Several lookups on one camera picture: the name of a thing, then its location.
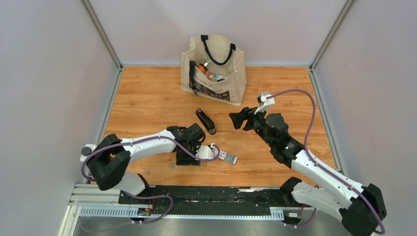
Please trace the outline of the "black stapler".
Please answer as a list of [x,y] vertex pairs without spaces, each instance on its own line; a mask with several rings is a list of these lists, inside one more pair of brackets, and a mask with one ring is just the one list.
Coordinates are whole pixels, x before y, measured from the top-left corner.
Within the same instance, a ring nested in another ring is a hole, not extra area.
[[201,109],[196,110],[196,116],[206,128],[209,134],[214,135],[216,133],[216,128],[213,120],[207,116]]

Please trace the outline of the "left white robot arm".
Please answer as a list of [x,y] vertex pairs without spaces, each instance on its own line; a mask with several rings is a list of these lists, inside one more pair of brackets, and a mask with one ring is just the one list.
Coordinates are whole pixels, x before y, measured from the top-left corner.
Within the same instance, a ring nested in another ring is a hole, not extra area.
[[105,137],[99,145],[86,145],[82,149],[82,173],[89,170],[93,182],[102,191],[118,189],[131,194],[139,204],[150,198],[145,180],[128,171],[137,160],[160,153],[173,152],[177,165],[199,165],[210,161],[215,154],[210,146],[202,144],[205,133],[198,124],[190,127],[170,126],[156,134],[120,139],[115,134]]

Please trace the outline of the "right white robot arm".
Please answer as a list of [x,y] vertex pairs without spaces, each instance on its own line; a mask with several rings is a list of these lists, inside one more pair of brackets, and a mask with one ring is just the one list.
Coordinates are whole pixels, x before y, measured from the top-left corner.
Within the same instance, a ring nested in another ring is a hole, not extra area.
[[289,178],[281,187],[281,201],[287,206],[296,202],[315,207],[339,220],[353,236],[369,236],[387,216],[381,190],[374,184],[356,182],[308,151],[288,133],[288,124],[280,113],[256,112],[244,107],[229,113],[235,129],[254,132],[270,147],[273,158],[288,168],[304,174],[321,188],[299,178]]

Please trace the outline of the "staple box with staples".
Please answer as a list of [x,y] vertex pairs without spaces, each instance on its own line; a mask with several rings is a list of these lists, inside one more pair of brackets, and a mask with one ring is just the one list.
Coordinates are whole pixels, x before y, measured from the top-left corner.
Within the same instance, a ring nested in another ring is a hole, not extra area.
[[238,160],[238,157],[237,156],[232,155],[232,154],[230,154],[228,152],[225,152],[225,151],[222,151],[222,150],[219,152],[219,155],[218,155],[217,158],[218,159],[221,159],[221,160],[223,160],[225,162],[228,162],[230,164],[233,164],[233,165],[235,165],[236,162],[237,162],[237,160]]

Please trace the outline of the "packaged items in bag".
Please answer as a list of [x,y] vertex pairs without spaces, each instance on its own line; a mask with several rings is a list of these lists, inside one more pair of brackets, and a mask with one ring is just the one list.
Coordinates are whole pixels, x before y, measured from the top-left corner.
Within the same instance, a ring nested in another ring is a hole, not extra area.
[[218,83],[224,81],[228,78],[227,75],[216,74],[214,72],[210,72],[207,74],[207,79],[213,83]]

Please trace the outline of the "beige canvas tote bag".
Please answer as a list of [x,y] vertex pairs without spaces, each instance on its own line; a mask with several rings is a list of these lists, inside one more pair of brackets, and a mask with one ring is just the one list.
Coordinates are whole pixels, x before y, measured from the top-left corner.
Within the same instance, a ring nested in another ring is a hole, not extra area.
[[[208,73],[227,75],[213,83],[197,66],[209,62]],[[190,49],[181,55],[181,90],[227,104],[240,106],[246,89],[244,51],[223,35],[190,38]]]

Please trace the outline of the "orange capped bottle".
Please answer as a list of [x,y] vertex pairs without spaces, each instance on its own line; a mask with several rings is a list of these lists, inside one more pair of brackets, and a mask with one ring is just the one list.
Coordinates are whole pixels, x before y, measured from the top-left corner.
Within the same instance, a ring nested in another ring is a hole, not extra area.
[[209,62],[200,63],[197,68],[206,76],[208,73]]

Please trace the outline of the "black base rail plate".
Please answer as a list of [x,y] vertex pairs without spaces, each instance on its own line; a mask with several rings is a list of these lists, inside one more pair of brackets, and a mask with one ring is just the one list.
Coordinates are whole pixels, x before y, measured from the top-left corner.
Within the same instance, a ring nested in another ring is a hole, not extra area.
[[272,207],[301,208],[288,193],[272,187],[154,185],[134,199],[121,192],[120,204],[152,207],[154,214],[201,216],[267,216]]

